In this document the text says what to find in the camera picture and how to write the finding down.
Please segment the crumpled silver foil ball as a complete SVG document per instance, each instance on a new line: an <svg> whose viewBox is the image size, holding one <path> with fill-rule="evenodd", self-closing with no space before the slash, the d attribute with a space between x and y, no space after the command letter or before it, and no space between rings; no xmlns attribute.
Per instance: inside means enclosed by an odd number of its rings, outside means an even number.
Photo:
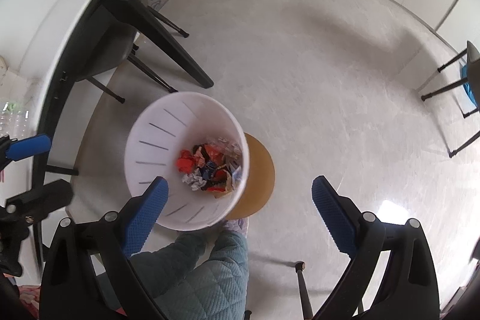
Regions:
<svg viewBox="0 0 480 320"><path fill-rule="evenodd" d="M190 186L192 191L201 190L207 183L207 180L203 178L203 175L199 169L195 171L184 174L182 177L182 182Z"/></svg>

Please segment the white slotted trash bin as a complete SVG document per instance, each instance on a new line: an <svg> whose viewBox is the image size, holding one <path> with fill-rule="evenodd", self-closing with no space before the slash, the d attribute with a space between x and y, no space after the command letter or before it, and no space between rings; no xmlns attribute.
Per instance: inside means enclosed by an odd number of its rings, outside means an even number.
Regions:
<svg viewBox="0 0 480 320"><path fill-rule="evenodd" d="M168 200L157 222L180 232L225 219L246 188L250 168L239 122L200 93L172 93L150 104L128 135L124 161L134 196L158 176L167 181Z"/></svg>

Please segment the black table leg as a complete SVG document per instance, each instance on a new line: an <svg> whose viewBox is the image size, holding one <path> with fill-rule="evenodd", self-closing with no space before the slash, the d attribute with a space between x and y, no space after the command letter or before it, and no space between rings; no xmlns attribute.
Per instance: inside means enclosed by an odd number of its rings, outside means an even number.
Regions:
<svg viewBox="0 0 480 320"><path fill-rule="evenodd" d="M103 5L118 21L133 26L152 41L200 86L211 88L214 85L208 74L140 0L104 0Z"/></svg>

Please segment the teal quilted trouser leg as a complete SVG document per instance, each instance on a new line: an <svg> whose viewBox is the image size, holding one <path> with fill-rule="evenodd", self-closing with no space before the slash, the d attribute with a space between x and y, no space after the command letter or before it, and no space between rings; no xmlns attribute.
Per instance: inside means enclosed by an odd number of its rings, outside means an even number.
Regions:
<svg viewBox="0 0 480 320"><path fill-rule="evenodd" d="M170 245L130 258L167 319L242 319L249 278L247 221L220 226L208 259L205 231L184 232Z"/></svg>

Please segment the crumpled red wrapper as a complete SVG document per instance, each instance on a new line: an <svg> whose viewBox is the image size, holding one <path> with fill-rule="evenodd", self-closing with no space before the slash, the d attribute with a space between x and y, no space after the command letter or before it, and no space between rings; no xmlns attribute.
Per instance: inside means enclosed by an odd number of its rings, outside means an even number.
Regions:
<svg viewBox="0 0 480 320"><path fill-rule="evenodd" d="M176 160L176 168L183 174L189 174L197 168L197 157L191 151L182 149L179 158Z"/></svg>

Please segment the clear plastic bottle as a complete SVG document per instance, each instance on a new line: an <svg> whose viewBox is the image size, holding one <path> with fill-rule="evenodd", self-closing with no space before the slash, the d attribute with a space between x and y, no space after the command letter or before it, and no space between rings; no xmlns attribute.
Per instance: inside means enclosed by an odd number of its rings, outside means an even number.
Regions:
<svg viewBox="0 0 480 320"><path fill-rule="evenodd" d="M29 110L15 101L1 100L0 136L24 139L29 136Z"/></svg>

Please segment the black chair legs right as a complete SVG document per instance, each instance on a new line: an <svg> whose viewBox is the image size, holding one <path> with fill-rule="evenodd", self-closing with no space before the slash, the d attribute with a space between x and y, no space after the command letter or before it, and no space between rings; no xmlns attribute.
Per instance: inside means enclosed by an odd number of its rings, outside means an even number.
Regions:
<svg viewBox="0 0 480 320"><path fill-rule="evenodd" d="M475 104L474 110L462 114L463 118L468 118L479 112L479 50L468 40L465 49L450 61L438 67L437 72L441 73L463 57L466 57L466 64L460 70L460 79L433 92L421 95L421 100L426 101L437 95L462 87L467 96L473 98L473 103Z"/></svg>

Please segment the round wooden stool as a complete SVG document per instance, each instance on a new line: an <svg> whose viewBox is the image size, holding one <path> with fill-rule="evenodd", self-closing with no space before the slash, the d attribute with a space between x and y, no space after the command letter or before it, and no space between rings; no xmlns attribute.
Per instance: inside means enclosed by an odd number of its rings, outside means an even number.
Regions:
<svg viewBox="0 0 480 320"><path fill-rule="evenodd" d="M275 167L265 146L252 135L245 134L249 152L250 169L246 187L238 203L226 216L227 220L247 218L265 207L275 186Z"/></svg>

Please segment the grey chair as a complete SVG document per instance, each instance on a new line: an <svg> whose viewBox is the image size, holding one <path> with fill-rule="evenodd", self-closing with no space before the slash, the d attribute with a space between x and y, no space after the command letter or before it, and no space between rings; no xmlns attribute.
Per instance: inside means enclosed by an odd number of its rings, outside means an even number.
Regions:
<svg viewBox="0 0 480 320"><path fill-rule="evenodd" d="M169 93L175 93L174 87L154 73L136 55L137 46L134 45L134 40L139 31L127 23L118 21L104 7L103 1L93 1L93 5L88 8L86 16L80 19L79 26L75 28L72 39L68 42L67 62L73 71L75 81L86 79L123 103L125 99L98 82L95 76L128 61ZM149 6L147 9L158 19L159 13Z"/></svg>

